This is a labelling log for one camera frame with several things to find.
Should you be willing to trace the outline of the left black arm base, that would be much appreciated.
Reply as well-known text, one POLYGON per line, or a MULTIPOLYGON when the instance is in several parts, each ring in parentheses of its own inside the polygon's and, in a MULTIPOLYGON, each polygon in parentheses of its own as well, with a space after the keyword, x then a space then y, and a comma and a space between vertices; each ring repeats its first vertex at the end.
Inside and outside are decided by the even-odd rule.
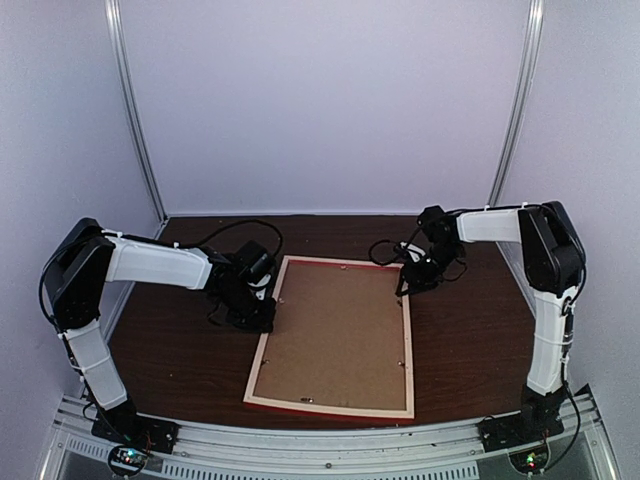
POLYGON ((91 434, 137 450, 171 454, 178 430, 175 422, 139 415, 133 401, 127 399, 112 409, 97 404, 91 434))

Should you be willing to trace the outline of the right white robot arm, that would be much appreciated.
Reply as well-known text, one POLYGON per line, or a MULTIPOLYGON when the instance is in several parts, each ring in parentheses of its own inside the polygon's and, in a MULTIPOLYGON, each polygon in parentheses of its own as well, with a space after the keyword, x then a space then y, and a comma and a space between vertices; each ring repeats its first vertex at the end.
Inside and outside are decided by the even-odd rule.
POLYGON ((574 305, 586 283, 586 253, 564 206, 551 201, 445 211, 435 205, 422 211, 415 231, 430 246, 422 250, 412 240, 394 245, 394 257, 402 263, 399 297, 444 283, 449 266, 463 261, 467 244, 520 246, 525 278, 534 295, 535 328, 521 412, 514 417, 512 430, 519 440, 535 440, 568 395, 566 365, 573 343, 574 305))

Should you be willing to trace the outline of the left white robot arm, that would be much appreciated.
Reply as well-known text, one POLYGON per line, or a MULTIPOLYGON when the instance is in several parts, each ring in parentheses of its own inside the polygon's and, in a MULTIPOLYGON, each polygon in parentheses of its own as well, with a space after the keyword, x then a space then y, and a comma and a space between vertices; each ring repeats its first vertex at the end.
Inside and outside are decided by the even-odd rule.
POLYGON ((123 444, 137 442, 144 424, 125 405, 129 394, 108 347, 107 331, 118 314, 102 313, 105 294, 120 285, 164 285, 202 292, 226 311, 227 324, 242 331, 272 330, 275 301, 268 291, 279 248, 255 240, 234 252, 211 245, 212 235, 194 243, 107 229, 79 219, 45 263, 38 296, 43 314, 66 344, 72 364, 99 407, 108 410, 106 429, 123 444))

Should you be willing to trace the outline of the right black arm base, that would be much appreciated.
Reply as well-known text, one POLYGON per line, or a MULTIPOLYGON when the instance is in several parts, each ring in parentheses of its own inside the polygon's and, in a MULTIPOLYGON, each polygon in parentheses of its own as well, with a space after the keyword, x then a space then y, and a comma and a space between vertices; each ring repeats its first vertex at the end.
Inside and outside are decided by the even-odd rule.
POLYGON ((493 452, 541 442, 563 433, 559 410, 566 398, 564 387, 542 395, 524 386, 518 412, 502 417, 487 417, 477 424, 484 451, 493 452))

